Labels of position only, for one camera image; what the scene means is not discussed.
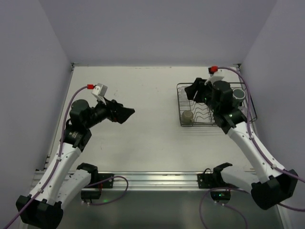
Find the clear plastic glass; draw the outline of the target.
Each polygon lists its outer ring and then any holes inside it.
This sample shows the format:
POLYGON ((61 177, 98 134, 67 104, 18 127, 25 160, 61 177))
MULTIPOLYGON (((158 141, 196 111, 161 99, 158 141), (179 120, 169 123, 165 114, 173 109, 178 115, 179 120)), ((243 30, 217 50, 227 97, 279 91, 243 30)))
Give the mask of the clear plastic glass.
POLYGON ((240 106, 239 109, 245 116, 248 116, 248 114, 251 114, 251 109, 249 109, 248 106, 240 106))
POLYGON ((181 103, 189 101, 185 92, 185 87, 180 87, 178 89, 178 98, 181 103))

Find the beige ceramic cup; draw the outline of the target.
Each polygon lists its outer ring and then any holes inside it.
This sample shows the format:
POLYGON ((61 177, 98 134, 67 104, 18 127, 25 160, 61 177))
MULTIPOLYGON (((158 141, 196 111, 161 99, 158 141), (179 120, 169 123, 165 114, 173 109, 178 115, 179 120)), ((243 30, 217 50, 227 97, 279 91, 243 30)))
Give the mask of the beige ceramic cup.
POLYGON ((194 121, 193 113, 191 110, 185 110, 181 114, 181 123, 183 125, 190 125, 194 121))

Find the grey ceramic mug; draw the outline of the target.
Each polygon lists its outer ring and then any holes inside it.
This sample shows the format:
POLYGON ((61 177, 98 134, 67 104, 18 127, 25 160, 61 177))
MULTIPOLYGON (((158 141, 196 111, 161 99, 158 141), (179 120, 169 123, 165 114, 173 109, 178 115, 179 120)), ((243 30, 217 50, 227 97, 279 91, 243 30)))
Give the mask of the grey ceramic mug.
POLYGON ((234 98, 234 104, 238 107, 243 105, 243 101, 246 98, 245 91, 241 88, 234 88, 233 89, 233 98, 234 98))

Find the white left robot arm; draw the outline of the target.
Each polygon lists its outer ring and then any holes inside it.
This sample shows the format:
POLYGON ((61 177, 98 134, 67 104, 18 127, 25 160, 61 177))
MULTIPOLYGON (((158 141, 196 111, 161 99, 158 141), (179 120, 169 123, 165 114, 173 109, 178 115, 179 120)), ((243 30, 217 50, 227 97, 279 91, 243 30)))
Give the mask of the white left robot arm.
POLYGON ((135 113, 133 108, 115 100, 98 101, 95 107, 83 99, 69 105, 71 110, 65 114, 66 124, 56 155, 30 194, 16 201, 22 222, 41 229, 57 228, 71 200, 82 188, 97 181, 97 167, 86 163, 66 178, 92 136, 90 128, 105 119, 123 124, 135 113))

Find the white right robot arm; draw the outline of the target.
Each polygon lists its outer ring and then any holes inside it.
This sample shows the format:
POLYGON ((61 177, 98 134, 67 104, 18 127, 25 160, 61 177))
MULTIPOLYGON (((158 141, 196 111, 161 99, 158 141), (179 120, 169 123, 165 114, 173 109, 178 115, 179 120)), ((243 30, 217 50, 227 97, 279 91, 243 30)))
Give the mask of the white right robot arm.
POLYGON ((250 127, 240 104, 245 92, 236 92, 226 81, 210 82, 196 78, 184 89, 188 100, 205 104, 218 127, 246 156, 255 174, 248 174, 231 163, 221 164, 211 174, 216 187, 237 187, 251 194, 257 206, 267 210, 290 198, 297 184, 297 173, 286 170, 266 149, 250 127))

